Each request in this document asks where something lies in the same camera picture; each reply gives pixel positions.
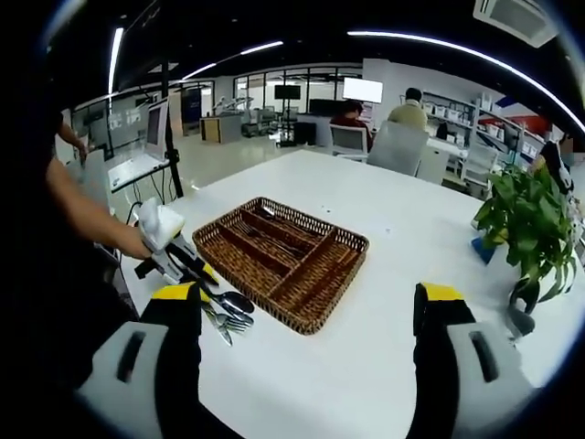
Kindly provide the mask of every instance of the computer screen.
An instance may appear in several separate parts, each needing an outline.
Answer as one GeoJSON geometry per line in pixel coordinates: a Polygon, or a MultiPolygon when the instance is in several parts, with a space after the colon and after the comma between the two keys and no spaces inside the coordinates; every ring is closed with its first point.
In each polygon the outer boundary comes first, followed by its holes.
{"type": "Polygon", "coordinates": [[[275,85],[274,99],[301,99],[301,86],[275,85]]]}
{"type": "Polygon", "coordinates": [[[355,99],[373,103],[382,102],[382,82],[375,80],[344,79],[344,99],[355,99]]]}
{"type": "Polygon", "coordinates": [[[158,124],[160,123],[161,109],[155,108],[148,112],[148,127],[146,128],[146,143],[158,145],[158,124]]]}

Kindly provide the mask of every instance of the black pole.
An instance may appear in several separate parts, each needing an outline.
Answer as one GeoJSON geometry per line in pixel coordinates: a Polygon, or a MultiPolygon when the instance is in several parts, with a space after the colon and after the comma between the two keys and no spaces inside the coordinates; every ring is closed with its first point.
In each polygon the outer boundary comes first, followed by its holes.
{"type": "MultiPolygon", "coordinates": [[[[161,93],[163,95],[163,99],[168,97],[168,60],[166,58],[166,53],[163,54],[163,84],[161,93]]],[[[181,179],[179,178],[179,170],[176,167],[176,164],[179,163],[179,152],[175,149],[173,145],[173,129],[171,128],[171,115],[170,109],[166,115],[166,158],[168,158],[171,166],[171,178],[173,179],[173,183],[175,184],[175,193],[177,198],[181,198],[184,196],[183,187],[181,186],[181,179]]]]}

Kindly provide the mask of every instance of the floor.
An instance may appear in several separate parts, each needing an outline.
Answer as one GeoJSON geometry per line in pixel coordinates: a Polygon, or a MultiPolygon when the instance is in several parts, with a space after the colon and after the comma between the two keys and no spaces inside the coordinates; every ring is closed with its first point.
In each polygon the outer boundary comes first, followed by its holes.
{"type": "MultiPolygon", "coordinates": [[[[293,151],[304,148],[310,148],[314,151],[323,150],[311,146],[276,148],[274,141],[268,136],[242,138],[238,142],[219,145],[203,142],[199,134],[175,139],[175,148],[179,152],[178,171],[185,195],[239,171],[293,151]]],[[[115,157],[107,162],[107,167],[119,165],[137,153],[137,147],[134,145],[116,150],[115,157]]],[[[111,206],[115,209],[116,216],[120,220],[126,221],[130,206],[134,201],[138,199],[146,201],[150,197],[158,197],[154,185],[161,192],[161,196],[165,198],[165,202],[169,202],[175,195],[170,170],[166,169],[164,173],[163,171],[157,172],[152,175],[152,179],[146,177],[136,183],[135,190],[134,187],[129,186],[112,194],[111,206]]]]}

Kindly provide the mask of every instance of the ceiling light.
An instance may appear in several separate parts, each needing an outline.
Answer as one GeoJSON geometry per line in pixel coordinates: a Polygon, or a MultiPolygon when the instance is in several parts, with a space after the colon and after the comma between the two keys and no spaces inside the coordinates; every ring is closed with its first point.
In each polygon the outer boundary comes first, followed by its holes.
{"type": "Polygon", "coordinates": [[[240,55],[248,55],[249,53],[264,50],[266,48],[275,48],[276,46],[280,46],[282,44],[284,44],[282,41],[274,41],[273,43],[263,44],[262,46],[257,46],[256,48],[249,48],[248,50],[244,50],[243,52],[240,52],[240,55]]]}
{"type": "Polygon", "coordinates": [[[350,31],[350,32],[347,32],[347,34],[350,37],[389,37],[389,38],[410,39],[413,41],[420,41],[423,43],[436,44],[438,46],[444,46],[446,48],[454,48],[456,50],[460,50],[461,52],[465,52],[465,53],[468,53],[470,55],[474,55],[478,58],[489,61],[492,64],[495,64],[496,66],[501,67],[502,69],[508,70],[510,73],[515,74],[518,78],[525,80],[533,87],[536,87],[537,89],[539,89],[540,91],[545,93],[550,98],[550,100],[552,100],[563,112],[565,112],[577,124],[577,126],[581,129],[581,131],[583,133],[585,133],[585,124],[583,124],[583,122],[579,120],[577,115],[575,115],[569,109],[569,107],[567,105],[565,105],[557,96],[555,96],[552,93],[552,91],[545,88],[544,85],[540,84],[536,80],[533,80],[525,73],[523,73],[520,70],[517,70],[514,67],[500,61],[499,59],[492,58],[489,55],[485,55],[484,53],[478,52],[477,50],[473,50],[472,48],[466,48],[464,46],[459,46],[457,44],[449,43],[447,41],[442,41],[442,40],[436,39],[436,38],[420,37],[418,35],[399,34],[396,32],[372,32],[372,31],[366,31],[366,30],[350,31]]]}
{"type": "Polygon", "coordinates": [[[118,61],[118,54],[120,53],[120,45],[122,44],[123,27],[118,27],[113,34],[112,56],[110,57],[110,74],[108,75],[108,94],[113,93],[113,75],[116,71],[116,62],[118,61]]]}
{"type": "Polygon", "coordinates": [[[194,72],[189,73],[182,80],[187,80],[187,79],[191,78],[192,76],[195,76],[198,73],[201,73],[203,70],[211,69],[212,67],[216,67],[216,66],[217,66],[217,64],[215,62],[212,62],[211,64],[207,64],[205,67],[202,67],[201,69],[197,69],[194,72]]]}

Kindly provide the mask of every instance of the potted plant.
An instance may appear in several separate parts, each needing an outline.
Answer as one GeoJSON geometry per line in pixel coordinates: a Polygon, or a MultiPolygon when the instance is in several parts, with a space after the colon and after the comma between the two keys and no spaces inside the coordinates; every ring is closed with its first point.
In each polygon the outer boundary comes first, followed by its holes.
{"type": "Polygon", "coordinates": [[[507,243],[505,260],[519,268],[516,279],[521,279],[514,292],[524,299],[529,314],[537,301],[561,292],[570,266],[576,272],[568,201],[545,166],[534,174],[508,166],[501,175],[489,178],[492,197],[474,219],[477,229],[484,231],[485,248],[507,243]],[[546,292],[540,291],[540,281],[550,273],[554,273],[554,283],[546,292]]]}

